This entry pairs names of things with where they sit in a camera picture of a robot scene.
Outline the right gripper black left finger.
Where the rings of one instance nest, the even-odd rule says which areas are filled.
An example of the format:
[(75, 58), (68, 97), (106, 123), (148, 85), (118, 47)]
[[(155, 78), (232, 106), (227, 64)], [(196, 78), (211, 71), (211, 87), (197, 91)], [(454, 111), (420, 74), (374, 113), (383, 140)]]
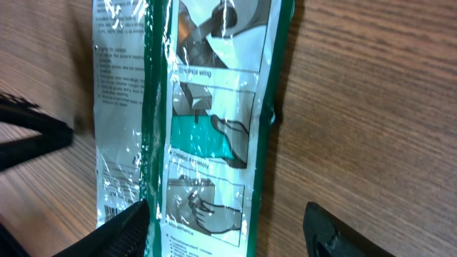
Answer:
[(138, 201), (55, 257), (143, 257), (150, 210)]

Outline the green snack packet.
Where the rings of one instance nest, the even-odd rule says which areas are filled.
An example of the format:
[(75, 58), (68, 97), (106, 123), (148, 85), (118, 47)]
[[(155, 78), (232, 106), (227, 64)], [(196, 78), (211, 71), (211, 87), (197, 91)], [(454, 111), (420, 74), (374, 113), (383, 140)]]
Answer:
[(96, 223), (150, 208), (147, 256), (254, 256), (295, 3), (94, 0)]

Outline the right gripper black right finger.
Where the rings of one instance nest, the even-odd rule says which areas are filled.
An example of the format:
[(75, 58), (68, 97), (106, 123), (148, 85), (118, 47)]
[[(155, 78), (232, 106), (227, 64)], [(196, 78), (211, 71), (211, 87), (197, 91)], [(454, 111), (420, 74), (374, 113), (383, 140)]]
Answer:
[(316, 202), (308, 202), (303, 233), (309, 257), (394, 257)]

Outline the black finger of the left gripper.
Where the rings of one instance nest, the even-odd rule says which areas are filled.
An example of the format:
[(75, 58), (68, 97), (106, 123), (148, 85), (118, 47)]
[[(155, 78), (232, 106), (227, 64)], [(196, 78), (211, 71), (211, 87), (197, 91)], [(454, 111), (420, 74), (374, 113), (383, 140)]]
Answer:
[(41, 134), (1, 143), (1, 170), (70, 146), (73, 133)]
[(1, 93), (1, 122), (21, 126), (40, 133), (73, 133), (65, 122), (38, 112), (39, 105), (24, 97)]

